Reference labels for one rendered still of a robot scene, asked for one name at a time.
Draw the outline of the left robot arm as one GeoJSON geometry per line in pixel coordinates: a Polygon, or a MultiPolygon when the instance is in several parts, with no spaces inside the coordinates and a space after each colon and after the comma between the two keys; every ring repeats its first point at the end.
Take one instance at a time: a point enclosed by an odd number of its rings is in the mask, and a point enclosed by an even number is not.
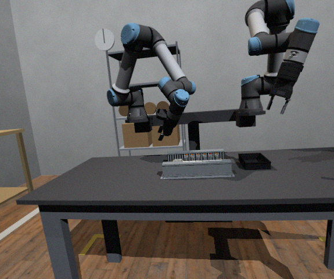
{"type": "Polygon", "coordinates": [[[258,74],[242,79],[239,112],[263,111],[260,95],[270,94],[283,62],[283,53],[287,49],[309,52],[319,28],[319,21],[311,18],[299,19],[294,31],[285,33],[294,15],[294,0],[260,0],[246,12],[245,23],[248,23],[251,36],[248,40],[248,54],[268,54],[268,61],[264,77],[258,74]]]}

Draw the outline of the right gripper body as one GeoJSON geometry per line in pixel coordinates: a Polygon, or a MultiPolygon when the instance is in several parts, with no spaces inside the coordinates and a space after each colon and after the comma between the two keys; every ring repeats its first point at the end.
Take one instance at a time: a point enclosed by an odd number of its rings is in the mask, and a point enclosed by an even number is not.
{"type": "Polygon", "coordinates": [[[168,111],[166,111],[166,109],[157,109],[156,118],[160,120],[164,120],[164,123],[163,123],[163,134],[164,135],[171,135],[173,128],[176,127],[181,115],[172,114],[169,111],[169,108],[168,108],[168,111]]]}

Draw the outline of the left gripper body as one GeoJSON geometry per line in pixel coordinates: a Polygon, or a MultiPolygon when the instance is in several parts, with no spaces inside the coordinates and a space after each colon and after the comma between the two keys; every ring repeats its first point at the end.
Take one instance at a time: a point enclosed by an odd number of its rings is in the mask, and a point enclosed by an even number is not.
{"type": "Polygon", "coordinates": [[[276,82],[270,90],[270,94],[290,99],[293,93],[293,86],[297,82],[300,72],[303,70],[303,64],[308,53],[287,49],[278,74],[276,82]]]}

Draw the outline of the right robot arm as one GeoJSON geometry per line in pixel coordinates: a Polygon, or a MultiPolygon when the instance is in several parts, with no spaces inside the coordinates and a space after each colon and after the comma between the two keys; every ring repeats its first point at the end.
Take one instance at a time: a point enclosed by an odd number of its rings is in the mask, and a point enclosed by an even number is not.
{"type": "Polygon", "coordinates": [[[194,94],[196,85],[188,81],[184,72],[167,48],[164,38],[152,27],[136,23],[127,23],[121,31],[124,53],[116,83],[107,91],[107,100],[111,106],[128,106],[127,120],[147,119],[144,108],[143,90],[129,87],[138,54],[143,48],[149,48],[158,56],[171,77],[163,77],[158,87],[170,102],[169,110],[181,115],[188,104],[189,95],[194,94]],[[128,46],[126,46],[128,45],[128,46]]]}

